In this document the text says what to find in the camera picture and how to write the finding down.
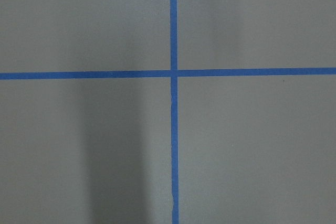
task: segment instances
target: gray square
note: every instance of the gray square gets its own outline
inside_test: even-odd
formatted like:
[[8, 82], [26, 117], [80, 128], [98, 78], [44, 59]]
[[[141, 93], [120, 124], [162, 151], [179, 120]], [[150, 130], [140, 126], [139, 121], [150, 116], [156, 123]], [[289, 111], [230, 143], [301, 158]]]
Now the gray square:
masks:
[[169, 0], [1, 0], [0, 72], [169, 69]]
[[171, 223], [169, 79], [0, 82], [0, 222]]
[[336, 223], [336, 77], [180, 79], [180, 223]]
[[336, 66], [335, 0], [178, 0], [180, 69]]

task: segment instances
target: horizontal blue line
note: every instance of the horizontal blue line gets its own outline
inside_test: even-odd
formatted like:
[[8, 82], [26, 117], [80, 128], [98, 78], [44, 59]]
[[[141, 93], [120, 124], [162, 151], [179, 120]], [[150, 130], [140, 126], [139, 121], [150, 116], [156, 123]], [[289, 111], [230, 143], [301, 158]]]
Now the horizontal blue line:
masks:
[[0, 73], [0, 80], [170, 77], [169, 70]]
[[201, 76], [304, 76], [336, 74], [336, 68], [247, 68], [247, 69], [200, 69], [179, 70], [179, 77]]
[[83, 71], [83, 72], [19, 72], [0, 73], [0, 80], [33, 79], [96, 79], [202, 76], [305, 76], [336, 74], [336, 68], [247, 68], [199, 70], [143, 70], [143, 71]]

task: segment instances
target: blue tape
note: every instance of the blue tape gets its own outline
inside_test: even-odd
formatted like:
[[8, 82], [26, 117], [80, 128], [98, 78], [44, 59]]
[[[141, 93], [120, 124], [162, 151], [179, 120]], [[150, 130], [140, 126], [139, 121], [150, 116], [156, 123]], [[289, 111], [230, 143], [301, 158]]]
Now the blue tape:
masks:
[[179, 203], [179, 129], [178, 129], [178, 76], [177, 76], [177, 0], [170, 0], [170, 57], [171, 57], [171, 155], [172, 155], [172, 196], [173, 210], [172, 223], [178, 222], [178, 203]]
[[251, 69], [200, 69], [179, 70], [179, 77], [200, 76], [304, 76], [336, 74], [336, 68], [251, 68]]
[[169, 70], [0, 73], [0, 80], [170, 77]]

